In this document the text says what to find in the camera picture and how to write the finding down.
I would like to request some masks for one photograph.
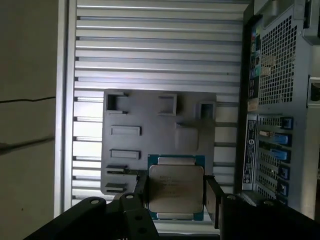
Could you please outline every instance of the black cable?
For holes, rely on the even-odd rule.
[[[46,136],[38,139],[33,139],[29,141],[24,141],[24,142],[17,142],[13,144],[0,143],[0,156],[9,154],[13,151],[17,151],[20,149],[30,148],[33,146],[49,143],[54,140],[55,140],[54,136]]]
[[[50,99],[55,99],[55,96],[50,96],[50,97],[44,97],[44,98],[39,98],[39,99],[13,99],[13,100],[5,100],[5,101],[0,101],[0,104],[8,104],[8,103],[16,103],[16,102],[40,102],[40,101],[45,101],[45,100],[50,100]]]

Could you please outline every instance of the ventilation grille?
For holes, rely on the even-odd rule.
[[[263,177],[261,175],[257,176],[257,181],[259,183],[261,183],[262,185],[266,186],[268,189],[270,189],[273,192],[275,192],[277,189],[276,184],[274,184],[273,182],[269,181],[268,179],[266,179],[265,177]]]
[[[267,193],[262,187],[257,186],[257,192],[260,193],[264,198],[266,199],[276,199],[275,197],[271,196],[269,193]]]
[[[265,175],[267,175],[267,176],[269,176],[269,177],[271,177],[271,178],[273,178],[275,180],[278,180],[278,173],[275,170],[273,170],[273,169],[271,169],[271,168],[269,168],[269,167],[267,167],[267,166],[265,166],[265,165],[263,165],[261,163],[259,164],[259,170],[263,174],[265,174]]]
[[[265,154],[263,152],[259,152],[259,158],[261,161],[264,161],[264,162],[271,164],[271,165],[274,165],[276,167],[279,167],[279,165],[280,165],[280,161],[277,158],[270,156],[268,154]]]
[[[296,37],[289,16],[262,38],[259,105],[292,102]]]
[[[260,125],[281,127],[281,117],[261,117]]]

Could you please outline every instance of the white wall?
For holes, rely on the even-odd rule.
[[[2,0],[0,101],[56,95],[58,0]],[[55,100],[0,104],[0,143],[53,135]],[[0,239],[53,218],[54,143],[0,156]]]

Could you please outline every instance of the rectangular cutout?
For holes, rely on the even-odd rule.
[[[199,102],[196,106],[195,118],[214,120],[216,118],[216,103],[214,101]]]
[[[112,191],[113,193],[123,193],[126,191],[126,184],[125,183],[111,183],[111,182],[108,182],[106,185],[105,185],[105,189],[107,192],[110,192]]]
[[[110,150],[110,156],[112,158],[123,158],[123,159],[140,159],[139,151],[130,151],[130,150]]]
[[[105,170],[107,173],[124,173],[126,170],[126,165],[108,165]]]
[[[122,91],[107,92],[105,111],[108,114],[127,114],[126,111],[117,109],[117,98],[127,97]]]
[[[141,135],[141,127],[113,125],[113,126],[111,126],[111,129],[110,129],[110,135],[140,136]]]
[[[159,116],[176,116],[177,115],[177,95],[162,94],[159,100]]]

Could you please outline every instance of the metal mesh panel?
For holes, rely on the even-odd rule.
[[[269,181],[268,179],[266,179],[265,177],[263,177],[262,175],[258,174],[257,175],[257,179],[256,179],[259,183],[261,183],[262,185],[266,186],[268,189],[272,190],[272,191],[276,191],[277,186],[276,184],[274,184],[273,182]]]
[[[262,38],[259,105],[292,101],[296,36],[289,16]]]
[[[260,193],[262,196],[264,196],[266,199],[273,199],[273,200],[276,199],[275,197],[267,193],[262,187],[257,186],[256,189],[257,189],[257,192]]]
[[[259,159],[261,161],[264,161],[264,162],[271,164],[271,165],[274,165],[276,167],[279,167],[279,165],[280,165],[280,161],[277,158],[270,156],[264,152],[259,152]]]
[[[281,117],[261,117],[259,124],[281,127]]]
[[[271,178],[273,178],[273,179],[275,179],[275,180],[278,180],[278,173],[277,173],[275,170],[273,170],[273,169],[271,169],[271,168],[269,168],[269,167],[267,167],[267,166],[265,166],[265,165],[263,165],[263,164],[259,164],[258,169],[259,169],[260,172],[262,172],[263,174],[266,174],[266,175],[268,175],[269,177],[271,177]]]

